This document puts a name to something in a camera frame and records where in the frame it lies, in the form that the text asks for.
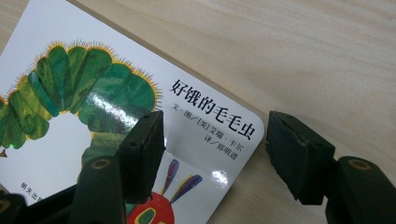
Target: caterpillar body segment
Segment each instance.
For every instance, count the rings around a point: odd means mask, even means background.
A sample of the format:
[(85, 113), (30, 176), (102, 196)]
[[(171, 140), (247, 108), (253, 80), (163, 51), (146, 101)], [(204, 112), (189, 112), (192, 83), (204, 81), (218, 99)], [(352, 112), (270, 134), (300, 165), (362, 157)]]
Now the caterpillar body segment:
[[(146, 74), (103, 45), (79, 42), (48, 47), (7, 99), (0, 97), (0, 145), (20, 148), (39, 139), (62, 112), (78, 115), (93, 133), (126, 134), (158, 104), (159, 91)], [(106, 135), (92, 135), (98, 138)]]

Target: book cover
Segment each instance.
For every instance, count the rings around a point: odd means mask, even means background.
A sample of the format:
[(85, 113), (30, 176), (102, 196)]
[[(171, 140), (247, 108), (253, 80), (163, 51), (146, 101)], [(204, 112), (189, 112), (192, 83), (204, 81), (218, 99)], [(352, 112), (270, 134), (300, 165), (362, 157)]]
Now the book cover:
[(66, 1), (30, 1), (0, 70), (0, 183), (28, 204), (162, 110), (153, 197), (128, 222), (206, 223), (264, 135), (257, 115)]

